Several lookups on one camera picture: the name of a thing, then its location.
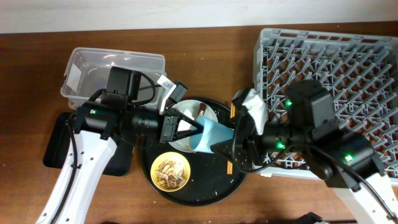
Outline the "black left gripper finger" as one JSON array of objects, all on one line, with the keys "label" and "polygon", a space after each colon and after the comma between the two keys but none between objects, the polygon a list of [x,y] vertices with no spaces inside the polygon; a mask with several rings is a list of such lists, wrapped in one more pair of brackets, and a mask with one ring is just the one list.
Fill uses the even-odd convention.
[{"label": "black left gripper finger", "polygon": [[189,118],[179,110],[176,110],[175,108],[168,107],[167,108],[167,113],[173,116],[177,116],[180,119],[184,120],[185,122],[191,124],[194,126],[197,130],[203,130],[203,125],[195,121],[194,119]]},{"label": "black left gripper finger", "polygon": [[176,133],[176,140],[180,140],[180,139],[183,139],[183,138],[187,138],[187,137],[190,137],[190,136],[194,136],[194,135],[197,135],[197,134],[201,134],[202,133],[202,131],[200,131],[200,130],[186,130],[186,131],[178,131],[177,133]]}]

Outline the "brown coffee sachet wrapper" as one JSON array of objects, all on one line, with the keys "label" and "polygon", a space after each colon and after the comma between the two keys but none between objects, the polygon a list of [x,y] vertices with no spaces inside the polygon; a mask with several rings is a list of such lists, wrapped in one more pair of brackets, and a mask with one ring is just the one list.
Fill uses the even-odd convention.
[{"label": "brown coffee sachet wrapper", "polygon": [[197,115],[196,115],[196,119],[199,116],[203,116],[205,114],[206,108],[207,108],[206,104],[204,104],[204,103],[200,103],[199,104],[199,108],[198,108],[198,112],[197,112]]}]

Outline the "light blue plastic cup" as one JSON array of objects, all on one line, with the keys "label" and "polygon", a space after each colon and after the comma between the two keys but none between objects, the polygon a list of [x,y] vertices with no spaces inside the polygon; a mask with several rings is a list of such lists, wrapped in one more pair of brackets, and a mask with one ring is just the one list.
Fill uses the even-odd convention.
[{"label": "light blue plastic cup", "polygon": [[195,152],[213,154],[210,146],[233,138],[233,130],[205,116],[199,116],[197,123],[203,132],[189,137],[189,147]]}]

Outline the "yellow bowl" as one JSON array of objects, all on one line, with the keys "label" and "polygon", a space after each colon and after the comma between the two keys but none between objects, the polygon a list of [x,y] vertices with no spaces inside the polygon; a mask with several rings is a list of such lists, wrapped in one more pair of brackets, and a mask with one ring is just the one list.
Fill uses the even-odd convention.
[{"label": "yellow bowl", "polygon": [[188,160],[177,152],[165,152],[158,156],[150,167],[150,180],[165,192],[182,189],[190,179]]}]

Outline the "food scraps peanuts and rice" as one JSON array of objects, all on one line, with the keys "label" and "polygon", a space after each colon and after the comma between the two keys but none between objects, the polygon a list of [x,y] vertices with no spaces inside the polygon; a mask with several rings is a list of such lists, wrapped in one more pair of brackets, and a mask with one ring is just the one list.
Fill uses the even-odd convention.
[{"label": "food scraps peanuts and rice", "polygon": [[187,181],[187,170],[181,162],[173,160],[163,161],[155,169],[156,183],[165,190],[181,188]]}]

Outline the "white tissue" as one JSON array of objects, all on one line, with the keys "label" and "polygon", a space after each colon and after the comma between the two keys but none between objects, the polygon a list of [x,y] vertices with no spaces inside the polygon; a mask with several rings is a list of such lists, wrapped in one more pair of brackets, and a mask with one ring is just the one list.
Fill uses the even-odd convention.
[{"label": "white tissue", "polygon": [[[189,109],[180,110],[185,116],[194,119],[192,112]],[[181,120],[178,125],[178,131],[189,130],[192,125],[184,120]]]}]

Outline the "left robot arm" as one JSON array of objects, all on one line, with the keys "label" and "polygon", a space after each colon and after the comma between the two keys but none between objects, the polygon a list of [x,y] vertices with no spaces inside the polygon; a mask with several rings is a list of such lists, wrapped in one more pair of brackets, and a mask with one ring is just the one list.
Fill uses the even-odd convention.
[{"label": "left robot arm", "polygon": [[167,100],[187,91],[165,76],[112,67],[106,88],[97,90],[66,121],[70,145],[62,170],[37,223],[83,223],[99,179],[118,144],[138,137],[167,143],[203,132],[203,125]]}]

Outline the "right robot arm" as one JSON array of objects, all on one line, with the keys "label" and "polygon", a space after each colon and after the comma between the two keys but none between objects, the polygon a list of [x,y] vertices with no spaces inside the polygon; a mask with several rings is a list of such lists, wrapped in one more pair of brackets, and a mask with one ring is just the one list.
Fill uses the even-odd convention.
[{"label": "right robot arm", "polygon": [[233,136],[211,144],[213,152],[250,174],[268,168],[264,156],[297,152],[310,171],[333,189],[358,223],[396,223],[397,198],[384,164],[362,134],[341,129],[330,93],[318,81],[301,80],[285,89],[288,121],[269,121],[258,91],[235,94]]}]

